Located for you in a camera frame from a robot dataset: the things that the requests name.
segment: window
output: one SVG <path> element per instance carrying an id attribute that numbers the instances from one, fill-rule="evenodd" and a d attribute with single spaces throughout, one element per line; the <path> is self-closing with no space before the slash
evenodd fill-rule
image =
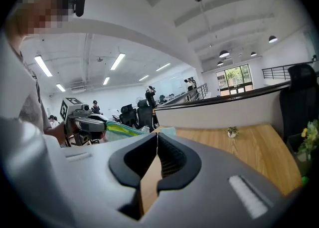
<path id="1" fill-rule="evenodd" d="M 221 96 L 253 90 L 253 81 L 248 64 L 219 71 L 216 76 Z"/>

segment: desk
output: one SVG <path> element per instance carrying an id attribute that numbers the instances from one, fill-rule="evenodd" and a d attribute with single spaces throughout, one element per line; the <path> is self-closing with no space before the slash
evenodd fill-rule
<path id="1" fill-rule="evenodd" d="M 302 184 L 297 164 L 288 148 L 270 124 L 239 128 L 231 139 L 226 129 L 179 129 L 176 135 L 236 155 L 240 160 L 267 177 L 283 195 Z M 156 157 L 141 180 L 144 212 L 157 198 L 156 186 L 161 179 L 160 160 Z"/>

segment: white ceiling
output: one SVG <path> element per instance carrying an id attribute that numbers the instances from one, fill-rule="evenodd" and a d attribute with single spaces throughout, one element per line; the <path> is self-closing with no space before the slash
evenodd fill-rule
<path id="1" fill-rule="evenodd" d="M 170 30 L 174 30 L 194 51 L 195 58 L 202 61 L 205 70 L 204 64 L 208 61 L 217 65 L 218 54 L 223 49 L 234 53 L 247 53 L 246 56 L 236 58 L 236 62 L 250 58 L 248 51 L 245 50 L 258 52 L 255 49 L 256 42 L 276 21 L 281 4 L 285 0 L 142 1 L 148 5 L 147 11 L 139 11 L 138 4 L 136 10 L 133 10 L 131 8 L 133 4 L 125 4 L 125 0 L 123 3 L 117 2 L 117 7 L 125 6 L 132 12 L 131 16 L 129 12 L 121 12 L 118 16 L 121 18 L 126 16 L 133 20 L 133 13 L 136 16 L 136 13 L 140 12 L 144 16 L 148 12 L 149 16 L 159 18 L 163 25 L 170 26 Z M 92 6 L 89 7 L 89 12 L 92 12 Z M 110 71 L 119 53 L 118 48 L 127 56 L 115 71 Z M 47 78 L 37 64 L 34 64 L 37 52 L 41 53 L 53 77 Z M 151 78 L 161 73 L 155 73 L 161 65 L 170 62 L 172 67 L 182 63 L 180 58 L 178 60 L 145 45 L 103 36 L 101 33 L 68 33 L 35 37 L 23 43 L 22 53 L 26 62 L 32 64 L 36 74 L 43 77 L 44 83 L 40 86 L 47 93 L 57 91 L 56 83 L 61 83 L 68 89 L 81 85 L 91 89 L 100 88 L 106 76 L 111 78 L 107 86 L 136 84 L 146 74 Z"/>

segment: potted plant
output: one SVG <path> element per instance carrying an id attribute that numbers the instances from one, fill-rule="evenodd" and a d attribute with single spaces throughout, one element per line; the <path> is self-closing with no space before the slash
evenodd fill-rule
<path id="1" fill-rule="evenodd" d="M 226 131 L 230 138 L 234 138 L 237 134 L 239 134 L 237 127 L 229 127 Z"/>
<path id="2" fill-rule="evenodd" d="M 318 154 L 319 145 L 318 120 L 308 122 L 302 133 L 288 137 L 287 147 L 294 156 L 301 176 L 305 176 Z"/>

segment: air conditioner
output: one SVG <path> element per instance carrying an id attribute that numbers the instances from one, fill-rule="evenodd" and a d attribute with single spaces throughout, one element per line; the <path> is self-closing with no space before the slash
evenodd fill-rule
<path id="1" fill-rule="evenodd" d="M 77 93 L 81 93 L 81 92 L 86 91 L 86 88 L 85 88 L 85 86 L 79 86 L 79 87 L 71 88 L 71 91 L 73 94 L 77 94 Z"/>

